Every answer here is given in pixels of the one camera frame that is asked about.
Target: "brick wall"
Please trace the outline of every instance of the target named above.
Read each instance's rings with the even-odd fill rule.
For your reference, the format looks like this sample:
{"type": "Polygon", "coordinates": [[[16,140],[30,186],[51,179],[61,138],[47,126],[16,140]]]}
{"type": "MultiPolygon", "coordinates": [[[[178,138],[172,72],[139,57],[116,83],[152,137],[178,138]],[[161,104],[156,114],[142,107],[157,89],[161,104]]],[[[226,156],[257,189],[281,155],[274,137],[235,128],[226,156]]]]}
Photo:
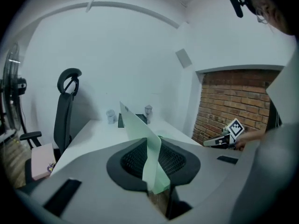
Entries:
{"type": "Polygon", "coordinates": [[[218,136],[234,118],[246,131],[266,129],[266,87],[279,74],[273,70],[229,70],[206,73],[192,139],[202,144],[218,136]]]}

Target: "green sheet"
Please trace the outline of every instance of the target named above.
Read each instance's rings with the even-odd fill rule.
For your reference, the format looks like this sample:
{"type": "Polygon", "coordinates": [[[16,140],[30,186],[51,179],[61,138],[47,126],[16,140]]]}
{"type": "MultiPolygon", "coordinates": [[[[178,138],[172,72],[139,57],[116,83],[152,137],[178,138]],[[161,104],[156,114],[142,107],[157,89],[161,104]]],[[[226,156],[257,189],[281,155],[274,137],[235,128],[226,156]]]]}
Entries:
{"type": "Polygon", "coordinates": [[[154,194],[165,191],[170,186],[170,180],[158,162],[161,139],[122,102],[121,115],[130,140],[147,138],[148,159],[145,162],[142,180],[148,185],[148,190],[154,194]]]}

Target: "chair armrest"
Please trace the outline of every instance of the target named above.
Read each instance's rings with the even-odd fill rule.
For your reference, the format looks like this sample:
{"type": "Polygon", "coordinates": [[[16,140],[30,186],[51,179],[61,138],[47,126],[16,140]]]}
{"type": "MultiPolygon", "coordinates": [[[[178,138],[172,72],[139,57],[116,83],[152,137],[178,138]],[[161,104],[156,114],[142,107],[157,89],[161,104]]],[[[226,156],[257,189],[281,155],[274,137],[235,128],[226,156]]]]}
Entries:
{"type": "Polygon", "coordinates": [[[30,133],[25,133],[20,136],[20,140],[29,140],[29,139],[34,139],[42,136],[42,132],[36,131],[36,132],[30,132],[30,133]]]}

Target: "eyeglasses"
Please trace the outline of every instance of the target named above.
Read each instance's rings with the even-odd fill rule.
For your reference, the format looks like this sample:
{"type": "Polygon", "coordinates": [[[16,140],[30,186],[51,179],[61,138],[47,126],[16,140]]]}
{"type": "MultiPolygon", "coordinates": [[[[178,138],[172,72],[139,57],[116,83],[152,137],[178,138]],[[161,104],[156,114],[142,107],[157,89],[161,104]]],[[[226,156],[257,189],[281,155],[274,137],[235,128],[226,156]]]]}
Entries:
{"type": "Polygon", "coordinates": [[[256,16],[257,16],[257,21],[263,24],[268,24],[269,23],[269,15],[267,12],[265,12],[262,8],[262,5],[256,7],[256,16]]]}

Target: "wooden floor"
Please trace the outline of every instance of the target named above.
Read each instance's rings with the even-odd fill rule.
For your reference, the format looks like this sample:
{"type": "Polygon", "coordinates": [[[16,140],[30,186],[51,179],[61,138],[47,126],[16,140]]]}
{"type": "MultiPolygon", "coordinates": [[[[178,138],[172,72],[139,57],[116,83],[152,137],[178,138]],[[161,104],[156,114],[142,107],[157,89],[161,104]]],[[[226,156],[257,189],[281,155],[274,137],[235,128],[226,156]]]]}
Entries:
{"type": "Polygon", "coordinates": [[[30,157],[31,150],[21,144],[16,136],[0,146],[2,165],[8,180],[15,188],[25,185],[25,161],[30,157]]]}

